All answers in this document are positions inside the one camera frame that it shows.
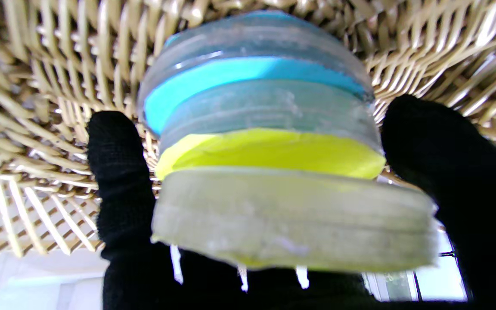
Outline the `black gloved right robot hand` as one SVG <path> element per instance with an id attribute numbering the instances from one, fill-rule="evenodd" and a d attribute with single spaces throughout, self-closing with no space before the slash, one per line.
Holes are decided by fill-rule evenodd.
<path id="1" fill-rule="evenodd" d="M 89 167 L 102 198 L 97 218 L 105 310 L 496 310 L 496 147 L 458 112 L 403 95 L 388 106 L 381 139 L 394 172 L 438 206 L 456 250 L 469 302 L 380 302 L 360 275 L 310 272 L 302 289 L 290 269 L 248 273 L 184 251 L 185 284 L 167 245 L 150 241 L 155 196 L 136 127 L 121 112 L 92 115 Z"/>

